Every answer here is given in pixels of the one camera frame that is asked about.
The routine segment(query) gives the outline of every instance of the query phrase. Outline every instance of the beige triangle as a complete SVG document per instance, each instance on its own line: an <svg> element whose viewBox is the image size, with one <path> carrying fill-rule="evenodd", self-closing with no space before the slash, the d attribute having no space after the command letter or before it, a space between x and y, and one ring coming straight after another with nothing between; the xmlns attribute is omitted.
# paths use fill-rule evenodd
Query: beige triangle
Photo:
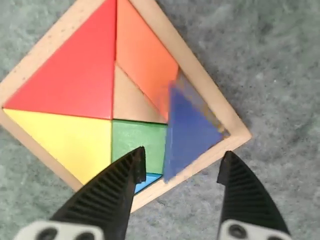
<svg viewBox="0 0 320 240"><path fill-rule="evenodd" d="M115 64L113 118L140 122L166 123L150 100Z"/></svg>

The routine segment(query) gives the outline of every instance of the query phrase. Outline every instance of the wooden block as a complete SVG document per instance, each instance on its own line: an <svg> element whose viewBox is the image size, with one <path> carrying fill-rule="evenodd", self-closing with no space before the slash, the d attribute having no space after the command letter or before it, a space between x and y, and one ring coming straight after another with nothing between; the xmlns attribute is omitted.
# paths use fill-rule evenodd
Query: wooden block
<svg viewBox="0 0 320 240"><path fill-rule="evenodd" d="M161 177L162 177L161 174L147 173L145 181L135 186L134 193L135 194L139 193L140 191L149 187L149 185L153 184L155 181L157 181Z"/></svg>
<svg viewBox="0 0 320 240"><path fill-rule="evenodd" d="M114 162L126 153L145 148L146 172L162 174L165 157L165 124L112 120L112 158Z"/></svg>
<svg viewBox="0 0 320 240"><path fill-rule="evenodd" d="M111 119L116 3L116 0L105 1L4 107Z"/></svg>
<svg viewBox="0 0 320 240"><path fill-rule="evenodd" d="M111 121L4 109L82 184L111 163Z"/></svg>
<svg viewBox="0 0 320 240"><path fill-rule="evenodd" d="M116 61L167 120L178 64L129 0L117 1Z"/></svg>
<svg viewBox="0 0 320 240"><path fill-rule="evenodd" d="M170 91L163 178L169 181L223 139L223 134L176 87Z"/></svg>
<svg viewBox="0 0 320 240"><path fill-rule="evenodd" d="M107 1L77 0L30 50L28 55L26 55L0 83L0 105L3 106L4 102L35 74L37 69L72 36L92 13L102 6L103 3L107 4ZM202 154L167 184L163 179L159 179L154 184L136 194L131 208L133 212L208 167L220 159L227 150L234 150L243 145L251 138L251 134L233 110L232 106L219 91L209 74L188 48L177 30L170 23L169 19L162 12L161 8L157 5L156 1L129 1L152 30L156 38L164 45L164 48L173 59L172 62L180 67L183 74L201 95L209 109L215 114L230 135ZM3 109L0 109L0 124L74 190L78 190L82 186L80 181L60 162L55 160L35 139L8 117Z"/></svg>
<svg viewBox="0 0 320 240"><path fill-rule="evenodd" d="M114 70L113 118L165 123L166 120L138 86L116 64Z"/></svg>

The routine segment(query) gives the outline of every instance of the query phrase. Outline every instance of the screw hole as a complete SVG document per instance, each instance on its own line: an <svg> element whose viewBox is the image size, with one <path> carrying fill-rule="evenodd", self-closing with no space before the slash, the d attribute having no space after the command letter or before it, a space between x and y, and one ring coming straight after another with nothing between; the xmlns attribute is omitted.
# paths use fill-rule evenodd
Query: screw hole
<svg viewBox="0 0 320 240"><path fill-rule="evenodd" d="M83 232L75 240L95 240L95 236L91 232Z"/></svg>
<svg viewBox="0 0 320 240"><path fill-rule="evenodd" d="M36 240L54 240L57 236L57 229L49 227L39 233Z"/></svg>
<svg viewBox="0 0 320 240"><path fill-rule="evenodd" d="M229 227L229 234L237 239L247 238L247 231L238 224L233 224Z"/></svg>
<svg viewBox="0 0 320 240"><path fill-rule="evenodd" d="M268 237L268 240L282 240L282 239L277 236L270 236L270 237Z"/></svg>

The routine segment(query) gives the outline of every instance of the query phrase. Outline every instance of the red triangle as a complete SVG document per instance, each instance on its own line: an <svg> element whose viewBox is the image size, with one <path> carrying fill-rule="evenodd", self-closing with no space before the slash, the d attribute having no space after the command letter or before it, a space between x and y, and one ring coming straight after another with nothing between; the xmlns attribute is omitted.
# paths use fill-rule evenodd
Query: red triangle
<svg viewBox="0 0 320 240"><path fill-rule="evenodd" d="M4 108L111 119L116 2L106 0Z"/></svg>

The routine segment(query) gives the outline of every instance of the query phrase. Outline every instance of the blue triangle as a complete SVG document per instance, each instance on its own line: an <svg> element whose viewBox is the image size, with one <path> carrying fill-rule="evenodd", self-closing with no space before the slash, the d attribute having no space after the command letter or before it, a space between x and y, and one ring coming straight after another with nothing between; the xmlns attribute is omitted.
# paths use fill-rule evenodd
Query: blue triangle
<svg viewBox="0 0 320 240"><path fill-rule="evenodd" d="M136 193L140 192L142 189L146 188L147 186L149 186L150 184L152 184L153 182L155 182L156 180L158 180L161 177L162 177L161 174L147 173L145 181L141 182L135 186L134 193L136 194Z"/></svg>
<svg viewBox="0 0 320 240"><path fill-rule="evenodd" d="M172 87L165 140L164 181L176 176L222 139L222 133L176 87Z"/></svg>

